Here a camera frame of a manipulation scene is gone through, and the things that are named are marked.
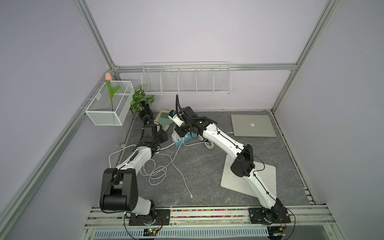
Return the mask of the teal white power strip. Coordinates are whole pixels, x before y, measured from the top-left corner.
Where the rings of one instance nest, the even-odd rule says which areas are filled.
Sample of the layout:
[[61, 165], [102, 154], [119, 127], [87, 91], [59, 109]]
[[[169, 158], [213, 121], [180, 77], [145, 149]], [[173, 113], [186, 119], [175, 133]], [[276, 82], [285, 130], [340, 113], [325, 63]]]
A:
[[179, 134], [176, 132], [176, 128], [174, 128], [171, 137], [172, 137], [172, 141], [174, 142], [175, 146], [178, 147], [182, 143], [185, 144], [187, 141], [196, 138], [196, 134], [188, 132], [184, 137], [180, 137]]

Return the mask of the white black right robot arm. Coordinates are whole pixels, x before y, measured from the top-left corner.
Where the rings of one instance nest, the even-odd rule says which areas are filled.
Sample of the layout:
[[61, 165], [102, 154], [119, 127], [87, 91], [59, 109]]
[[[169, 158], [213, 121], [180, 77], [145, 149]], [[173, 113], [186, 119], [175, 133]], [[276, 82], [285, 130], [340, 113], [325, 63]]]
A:
[[271, 225], [291, 222], [288, 209], [262, 181], [259, 170], [254, 164], [255, 156], [251, 145], [243, 145], [235, 141], [218, 128], [216, 121], [204, 116], [199, 117], [191, 107], [182, 108], [179, 95], [176, 95], [175, 110], [169, 113], [169, 119], [177, 125], [176, 132], [181, 138], [187, 133], [195, 133], [211, 141], [231, 157], [232, 173], [248, 183], [249, 189], [256, 194], [261, 204], [260, 208], [254, 209], [255, 213], [250, 212], [252, 224]]

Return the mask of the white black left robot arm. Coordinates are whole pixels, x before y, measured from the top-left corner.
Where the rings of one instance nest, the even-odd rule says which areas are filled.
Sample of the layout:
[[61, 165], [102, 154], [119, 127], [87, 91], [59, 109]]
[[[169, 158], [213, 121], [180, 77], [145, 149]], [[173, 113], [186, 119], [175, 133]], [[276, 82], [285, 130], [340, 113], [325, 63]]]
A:
[[107, 214], [127, 212], [145, 224], [156, 220], [153, 201], [139, 196], [137, 175], [141, 168], [160, 150], [160, 144], [168, 140], [162, 126], [150, 115], [142, 118], [142, 132], [133, 153], [115, 168], [103, 173], [99, 206]]

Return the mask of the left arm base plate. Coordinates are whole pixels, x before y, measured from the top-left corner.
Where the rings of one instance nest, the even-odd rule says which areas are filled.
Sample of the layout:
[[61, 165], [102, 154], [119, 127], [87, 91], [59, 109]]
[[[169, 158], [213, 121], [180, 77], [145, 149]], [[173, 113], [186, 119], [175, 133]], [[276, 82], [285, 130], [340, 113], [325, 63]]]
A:
[[156, 209], [149, 215], [132, 215], [129, 217], [129, 226], [168, 226], [171, 219], [170, 209]]

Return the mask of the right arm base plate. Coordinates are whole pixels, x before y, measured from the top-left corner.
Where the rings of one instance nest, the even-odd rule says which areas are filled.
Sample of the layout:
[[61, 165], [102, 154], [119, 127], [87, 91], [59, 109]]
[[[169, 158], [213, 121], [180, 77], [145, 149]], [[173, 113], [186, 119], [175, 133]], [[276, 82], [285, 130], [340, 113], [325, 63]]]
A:
[[252, 224], [289, 224], [291, 218], [285, 207], [276, 207], [274, 209], [249, 208], [249, 216]]

